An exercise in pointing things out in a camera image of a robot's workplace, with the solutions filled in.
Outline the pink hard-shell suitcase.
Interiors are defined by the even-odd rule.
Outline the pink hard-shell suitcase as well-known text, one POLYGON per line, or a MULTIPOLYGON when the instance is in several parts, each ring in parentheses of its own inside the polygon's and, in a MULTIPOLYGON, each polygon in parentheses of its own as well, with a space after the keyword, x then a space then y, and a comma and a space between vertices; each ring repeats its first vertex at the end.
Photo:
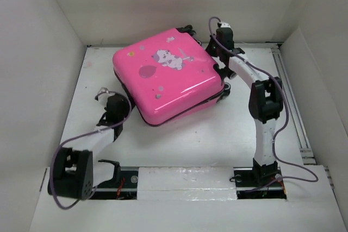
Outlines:
POLYGON ((194 35, 191 25, 172 28, 113 55, 116 77, 150 126, 208 108, 230 94, 218 63, 194 35))

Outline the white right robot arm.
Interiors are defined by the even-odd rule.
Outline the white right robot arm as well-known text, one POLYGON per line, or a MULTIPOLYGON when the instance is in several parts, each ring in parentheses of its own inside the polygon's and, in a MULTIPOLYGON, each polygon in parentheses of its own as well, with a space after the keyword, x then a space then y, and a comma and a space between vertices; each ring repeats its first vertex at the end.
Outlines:
POLYGON ((251 178, 257 185, 264 185, 277 173, 273 153, 276 121, 283 110, 282 81, 271 79, 266 73, 252 67, 245 52, 234 47, 233 31, 228 23, 219 22, 216 33, 210 36, 206 52, 225 65, 214 66, 222 80, 239 76, 250 88, 248 109, 256 125, 256 151, 253 157, 251 178))

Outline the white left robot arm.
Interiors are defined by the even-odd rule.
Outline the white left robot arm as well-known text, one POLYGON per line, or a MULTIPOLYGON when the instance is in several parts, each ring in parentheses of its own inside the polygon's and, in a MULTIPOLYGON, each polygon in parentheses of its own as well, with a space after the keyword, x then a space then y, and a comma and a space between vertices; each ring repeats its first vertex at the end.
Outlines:
POLYGON ((119 138, 134 107, 127 96, 117 92, 103 91, 95 100, 106 104, 94 130, 67 139, 54 153, 48 182, 48 193, 54 199, 86 200, 97 186, 113 187, 123 181, 120 164, 98 155, 119 138))

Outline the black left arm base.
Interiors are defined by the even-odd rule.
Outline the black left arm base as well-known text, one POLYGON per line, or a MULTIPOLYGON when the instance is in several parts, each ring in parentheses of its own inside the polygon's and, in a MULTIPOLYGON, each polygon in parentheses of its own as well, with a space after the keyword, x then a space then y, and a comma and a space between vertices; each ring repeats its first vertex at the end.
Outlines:
POLYGON ((136 200, 138 167, 121 167, 119 181, 105 181, 98 185, 91 200, 136 200))

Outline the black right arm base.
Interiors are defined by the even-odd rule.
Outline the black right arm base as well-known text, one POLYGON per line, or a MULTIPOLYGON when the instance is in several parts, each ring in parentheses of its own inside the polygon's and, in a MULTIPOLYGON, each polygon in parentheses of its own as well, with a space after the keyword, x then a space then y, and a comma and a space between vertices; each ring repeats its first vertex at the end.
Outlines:
POLYGON ((235 184, 237 199, 286 199, 282 181, 275 177, 258 181, 252 168, 234 168, 229 181, 235 184))

